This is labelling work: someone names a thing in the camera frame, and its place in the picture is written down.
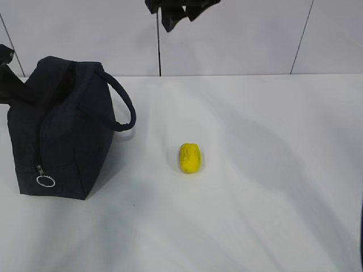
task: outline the metal ring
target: metal ring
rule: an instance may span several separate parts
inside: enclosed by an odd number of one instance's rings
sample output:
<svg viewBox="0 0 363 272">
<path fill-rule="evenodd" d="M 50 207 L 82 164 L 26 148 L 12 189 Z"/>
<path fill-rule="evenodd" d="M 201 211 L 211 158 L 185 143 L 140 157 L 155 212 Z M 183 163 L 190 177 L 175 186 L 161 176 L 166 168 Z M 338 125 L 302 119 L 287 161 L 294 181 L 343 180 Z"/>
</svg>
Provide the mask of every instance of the metal ring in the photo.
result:
<svg viewBox="0 0 363 272">
<path fill-rule="evenodd" d="M 53 182 L 53 184 L 52 184 L 52 185 L 45 185 L 45 184 L 40 183 L 39 179 L 40 179 L 41 177 L 43 177 L 43 178 L 45 178 L 45 179 L 49 179 L 49 180 L 51 180 L 51 181 Z M 50 176 L 38 176 L 38 177 L 36 178 L 36 182 L 38 182 L 38 184 L 39 184 L 40 186 L 47 187 L 47 188 L 51 188 L 51 187 L 56 186 L 56 181 L 54 180 L 54 178 L 52 178 L 52 177 L 50 177 Z"/>
</svg>

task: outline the black bag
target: black bag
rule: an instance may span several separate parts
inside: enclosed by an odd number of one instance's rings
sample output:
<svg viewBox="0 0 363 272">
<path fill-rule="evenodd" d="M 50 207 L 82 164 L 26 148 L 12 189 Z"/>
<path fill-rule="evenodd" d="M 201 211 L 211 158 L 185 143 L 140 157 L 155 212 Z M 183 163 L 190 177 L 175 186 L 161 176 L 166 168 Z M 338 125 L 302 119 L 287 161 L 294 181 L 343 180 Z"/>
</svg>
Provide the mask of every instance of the black bag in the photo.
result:
<svg viewBox="0 0 363 272">
<path fill-rule="evenodd" d="M 113 132 L 135 124 L 128 94 L 98 62 L 46 57 L 23 83 L 1 63 L 9 60 L 1 55 L 0 48 L 0 102 L 10 105 L 8 127 L 20 193 L 85 199 Z M 129 124 L 116 122 L 107 83 L 129 108 Z"/>
</svg>

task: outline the white tabletop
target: white tabletop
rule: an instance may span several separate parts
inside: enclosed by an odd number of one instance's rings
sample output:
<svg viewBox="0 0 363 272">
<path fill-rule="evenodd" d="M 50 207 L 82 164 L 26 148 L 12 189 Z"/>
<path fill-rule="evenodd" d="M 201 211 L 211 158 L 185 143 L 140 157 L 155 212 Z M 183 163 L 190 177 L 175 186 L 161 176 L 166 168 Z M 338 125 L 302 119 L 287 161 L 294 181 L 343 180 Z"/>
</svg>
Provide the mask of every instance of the white tabletop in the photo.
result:
<svg viewBox="0 0 363 272">
<path fill-rule="evenodd" d="M 0 271 L 360 271 L 363 75 L 118 80 L 137 124 L 86 201 L 19 194 L 0 107 Z"/>
</svg>

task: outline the yellow object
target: yellow object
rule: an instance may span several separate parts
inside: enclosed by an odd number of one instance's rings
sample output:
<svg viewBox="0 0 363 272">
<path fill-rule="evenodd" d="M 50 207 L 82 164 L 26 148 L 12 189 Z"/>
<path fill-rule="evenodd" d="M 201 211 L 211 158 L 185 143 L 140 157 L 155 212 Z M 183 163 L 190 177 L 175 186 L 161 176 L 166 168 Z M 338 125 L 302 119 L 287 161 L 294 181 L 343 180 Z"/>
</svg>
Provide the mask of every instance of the yellow object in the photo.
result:
<svg viewBox="0 0 363 272">
<path fill-rule="evenodd" d="M 180 169 L 186 174 L 198 172 L 202 163 L 199 147 L 195 143 L 185 143 L 179 151 Z"/>
</svg>

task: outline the zipper pull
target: zipper pull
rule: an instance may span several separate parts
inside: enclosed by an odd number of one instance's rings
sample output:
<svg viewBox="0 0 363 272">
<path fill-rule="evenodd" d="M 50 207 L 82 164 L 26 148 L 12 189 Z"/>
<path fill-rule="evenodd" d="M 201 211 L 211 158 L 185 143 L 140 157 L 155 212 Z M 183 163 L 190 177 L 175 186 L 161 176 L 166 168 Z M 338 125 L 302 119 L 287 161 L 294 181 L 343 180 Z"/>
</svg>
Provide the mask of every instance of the zipper pull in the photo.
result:
<svg viewBox="0 0 363 272">
<path fill-rule="evenodd" d="M 54 178 L 50 177 L 50 176 L 46 176 L 44 171 L 43 171 L 43 167 L 41 165 L 38 165 L 36 167 L 36 169 L 38 169 L 39 171 L 39 176 L 36 178 L 36 182 L 38 182 L 39 185 L 43 186 L 43 187 L 54 187 L 56 186 L 56 181 L 54 180 Z M 45 184 L 43 183 L 44 180 L 41 182 L 41 179 L 48 179 L 48 182 Z"/>
<path fill-rule="evenodd" d="M 37 169 L 38 169 L 38 171 L 39 171 L 39 175 L 40 175 L 41 177 L 44 177 L 44 176 L 45 176 L 45 174 L 44 174 L 44 171 L 43 171 L 42 166 L 41 166 L 41 165 L 38 165 L 36 168 L 37 168 Z"/>
</svg>

